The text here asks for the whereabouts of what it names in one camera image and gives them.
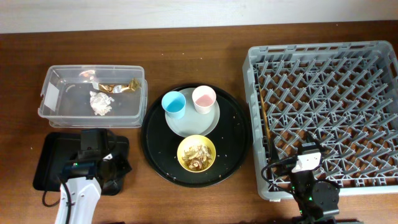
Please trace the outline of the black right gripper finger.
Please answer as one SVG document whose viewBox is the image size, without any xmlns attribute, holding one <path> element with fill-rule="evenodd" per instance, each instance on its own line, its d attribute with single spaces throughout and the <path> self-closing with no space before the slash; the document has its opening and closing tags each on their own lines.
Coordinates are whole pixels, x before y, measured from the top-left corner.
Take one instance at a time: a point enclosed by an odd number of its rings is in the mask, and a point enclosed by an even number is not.
<svg viewBox="0 0 398 224">
<path fill-rule="evenodd" d="M 309 131 L 306 132 L 306 143 L 311 143 L 316 146 L 320 146 L 320 142 L 313 137 L 313 134 Z"/>
<path fill-rule="evenodd" d="M 278 150 L 277 150 L 277 148 L 274 144 L 274 141 L 272 139 L 270 140 L 269 147 L 270 147 L 270 149 L 269 149 L 270 150 L 270 152 L 269 152 L 270 162 L 274 163 L 274 162 L 279 161 Z"/>
</svg>

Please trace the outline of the white napkin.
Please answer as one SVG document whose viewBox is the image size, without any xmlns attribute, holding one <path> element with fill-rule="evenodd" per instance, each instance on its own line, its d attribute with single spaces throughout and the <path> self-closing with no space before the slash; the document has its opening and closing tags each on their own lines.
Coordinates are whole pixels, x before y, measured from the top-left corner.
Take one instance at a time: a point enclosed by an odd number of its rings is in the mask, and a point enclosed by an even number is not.
<svg viewBox="0 0 398 224">
<path fill-rule="evenodd" d="M 95 115 L 104 116 L 106 113 L 112 110 L 110 104 L 114 99 L 105 93 L 90 91 L 90 106 L 93 109 Z"/>
</svg>

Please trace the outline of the gold snack wrapper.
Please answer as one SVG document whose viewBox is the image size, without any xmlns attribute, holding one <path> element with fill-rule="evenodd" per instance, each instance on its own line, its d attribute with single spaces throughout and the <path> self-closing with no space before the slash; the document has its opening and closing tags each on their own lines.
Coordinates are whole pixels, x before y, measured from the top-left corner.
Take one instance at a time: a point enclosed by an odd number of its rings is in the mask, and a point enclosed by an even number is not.
<svg viewBox="0 0 398 224">
<path fill-rule="evenodd" d="M 92 82 L 93 88 L 104 93 L 124 93 L 124 92 L 135 92 L 141 87 L 141 83 L 133 78 L 128 84 L 100 84 L 98 82 Z"/>
</svg>

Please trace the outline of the food scraps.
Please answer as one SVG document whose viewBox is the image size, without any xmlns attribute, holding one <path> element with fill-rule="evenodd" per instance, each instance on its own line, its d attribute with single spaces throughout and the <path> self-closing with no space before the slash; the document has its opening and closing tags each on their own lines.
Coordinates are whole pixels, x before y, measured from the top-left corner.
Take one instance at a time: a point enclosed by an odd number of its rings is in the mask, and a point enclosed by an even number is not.
<svg viewBox="0 0 398 224">
<path fill-rule="evenodd" d="M 190 170 L 201 171 L 213 162 L 213 156 L 210 148 L 201 144 L 190 146 L 187 150 L 184 150 L 182 161 Z"/>
</svg>

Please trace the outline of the yellow bowl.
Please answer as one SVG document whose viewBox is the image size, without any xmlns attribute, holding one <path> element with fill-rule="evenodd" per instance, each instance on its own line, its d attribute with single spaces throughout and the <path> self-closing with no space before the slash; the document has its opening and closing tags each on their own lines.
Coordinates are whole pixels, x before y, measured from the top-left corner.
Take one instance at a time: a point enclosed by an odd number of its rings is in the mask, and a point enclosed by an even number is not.
<svg viewBox="0 0 398 224">
<path fill-rule="evenodd" d="M 178 146 L 177 159 L 189 172 L 199 173 L 209 169 L 216 159 L 216 148 L 202 135 L 186 137 Z"/>
</svg>

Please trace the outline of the light blue cup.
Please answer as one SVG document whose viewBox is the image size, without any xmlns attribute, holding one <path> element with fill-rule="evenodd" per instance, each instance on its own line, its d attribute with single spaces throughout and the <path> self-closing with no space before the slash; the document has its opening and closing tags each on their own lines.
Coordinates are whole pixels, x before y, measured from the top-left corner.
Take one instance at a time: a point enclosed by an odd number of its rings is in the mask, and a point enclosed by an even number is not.
<svg viewBox="0 0 398 224">
<path fill-rule="evenodd" d="M 181 119 L 185 115 L 186 98 L 179 91 L 170 91 L 162 97 L 161 105 L 166 115 L 172 119 Z"/>
</svg>

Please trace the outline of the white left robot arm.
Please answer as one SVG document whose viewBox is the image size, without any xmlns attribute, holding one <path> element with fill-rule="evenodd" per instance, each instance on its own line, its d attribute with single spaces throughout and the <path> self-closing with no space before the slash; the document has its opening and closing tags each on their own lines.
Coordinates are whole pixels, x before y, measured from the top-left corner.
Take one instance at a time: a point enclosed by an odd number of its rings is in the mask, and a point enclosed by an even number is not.
<svg viewBox="0 0 398 224">
<path fill-rule="evenodd" d="M 107 129 L 81 132 L 80 149 L 58 175 L 60 202 L 56 223 L 91 223 L 103 189 L 122 181 L 132 171 L 116 145 L 117 137 Z"/>
</svg>

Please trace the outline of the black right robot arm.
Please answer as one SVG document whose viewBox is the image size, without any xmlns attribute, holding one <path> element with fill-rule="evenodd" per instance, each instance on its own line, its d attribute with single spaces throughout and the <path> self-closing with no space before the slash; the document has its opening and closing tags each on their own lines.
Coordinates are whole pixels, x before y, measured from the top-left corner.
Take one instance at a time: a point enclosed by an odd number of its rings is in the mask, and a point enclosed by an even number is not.
<svg viewBox="0 0 398 224">
<path fill-rule="evenodd" d="M 325 149 L 320 142 L 306 133 L 306 140 L 298 147 L 295 155 L 284 159 L 274 160 L 263 168 L 261 174 L 267 170 L 274 170 L 276 174 L 287 176 L 290 179 L 290 190 L 276 187 L 293 196 L 300 216 L 293 217 L 294 224 L 337 224 L 335 215 L 338 208 L 340 186 L 331 180 L 316 179 L 313 171 L 321 166 Z"/>
</svg>

